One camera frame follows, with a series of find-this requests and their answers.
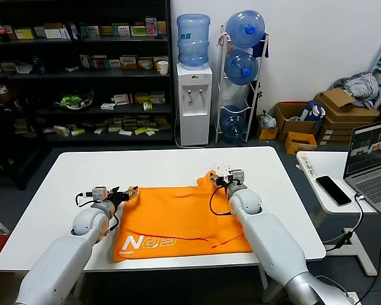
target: orange t-shirt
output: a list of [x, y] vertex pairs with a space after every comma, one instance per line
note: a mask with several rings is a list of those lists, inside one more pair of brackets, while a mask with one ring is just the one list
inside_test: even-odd
[[[114, 260], [251, 251], [235, 216], [210, 211], [216, 189], [210, 173], [214, 171], [198, 179], [197, 186], [139, 188], [125, 204]], [[223, 189], [212, 207], [218, 213], [229, 210]]]

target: printed logo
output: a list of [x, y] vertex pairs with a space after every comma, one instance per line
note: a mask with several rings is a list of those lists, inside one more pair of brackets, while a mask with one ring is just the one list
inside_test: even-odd
[[[134, 250], [138, 250], [140, 247], [143, 249], [155, 249], [157, 247], [172, 247], [177, 243], [176, 238], [164, 238], [164, 237], [153, 237], [140, 235], [138, 241], [135, 240], [133, 235], [127, 236], [127, 239], [121, 248], [120, 254], [134, 254]], [[134, 248], [134, 250], [127, 251], [129, 245]]]

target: white table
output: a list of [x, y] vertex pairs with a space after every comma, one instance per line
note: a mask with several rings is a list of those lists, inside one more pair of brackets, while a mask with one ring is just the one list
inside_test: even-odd
[[[343, 179], [347, 152], [300, 151], [297, 153], [297, 159], [300, 169], [305, 173], [320, 203], [320, 207], [311, 213], [311, 219], [315, 227], [319, 227], [328, 214], [360, 213], [358, 206], [354, 202], [356, 192]], [[316, 182], [317, 177], [325, 175], [329, 176], [351, 198], [352, 203], [340, 207], [330, 198]], [[365, 200], [361, 200], [360, 205], [364, 213], [376, 213]], [[330, 249], [334, 245], [326, 245], [325, 247]], [[377, 270], [356, 233], [353, 234], [350, 245], [344, 245], [340, 249], [329, 251], [327, 256], [356, 256], [368, 276], [377, 275]]]
[[[246, 185], [257, 192], [302, 247], [307, 260], [322, 259], [325, 249], [286, 173], [271, 147], [175, 149], [61, 154], [25, 210], [0, 254], [0, 271], [27, 271], [81, 211], [77, 193], [95, 186], [192, 186], [214, 169], [243, 169]], [[124, 271], [211, 266], [257, 265], [253, 253], [112, 261], [113, 235], [93, 247], [85, 271]]]

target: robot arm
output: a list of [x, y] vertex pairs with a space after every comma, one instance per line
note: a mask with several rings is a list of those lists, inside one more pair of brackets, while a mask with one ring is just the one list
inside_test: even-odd
[[299, 244], [275, 215], [263, 210], [259, 195], [243, 184], [242, 170], [233, 170], [227, 177], [212, 175], [211, 181], [225, 186], [232, 214], [242, 224], [263, 269], [285, 288], [295, 304], [351, 305], [339, 289], [310, 274]]
[[110, 231], [109, 221], [120, 203], [132, 199], [137, 188], [110, 193], [74, 219], [72, 229], [55, 240], [24, 277], [15, 304], [59, 305], [88, 263], [94, 244]]

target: empty water bottle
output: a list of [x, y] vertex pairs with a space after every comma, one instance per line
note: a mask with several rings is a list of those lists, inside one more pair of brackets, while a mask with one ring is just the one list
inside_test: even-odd
[[226, 32], [239, 48], [252, 48], [264, 36], [265, 24], [256, 11], [242, 11], [230, 17]]
[[247, 85], [257, 76], [258, 62], [247, 52], [235, 49], [226, 58], [224, 72], [236, 85]]
[[198, 67], [208, 62], [209, 16], [185, 14], [177, 19], [179, 62]]
[[224, 140], [230, 143], [240, 142], [244, 139], [247, 131], [246, 120], [241, 116], [236, 106], [228, 105], [220, 110], [220, 129]]

